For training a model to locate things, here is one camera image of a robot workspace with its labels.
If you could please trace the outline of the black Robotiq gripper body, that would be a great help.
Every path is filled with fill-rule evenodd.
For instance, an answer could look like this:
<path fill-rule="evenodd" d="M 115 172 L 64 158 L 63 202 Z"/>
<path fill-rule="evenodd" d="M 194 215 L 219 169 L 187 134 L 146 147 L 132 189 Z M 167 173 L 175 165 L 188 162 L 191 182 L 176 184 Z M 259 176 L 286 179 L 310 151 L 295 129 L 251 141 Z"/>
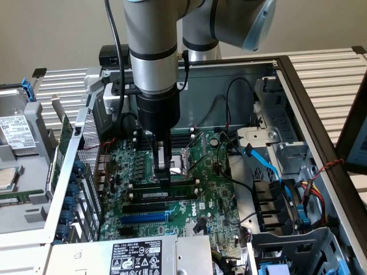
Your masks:
<path fill-rule="evenodd" d="M 166 140 L 180 118 L 179 91 L 171 88 L 160 95 L 136 96 L 139 121 L 157 140 Z"/>

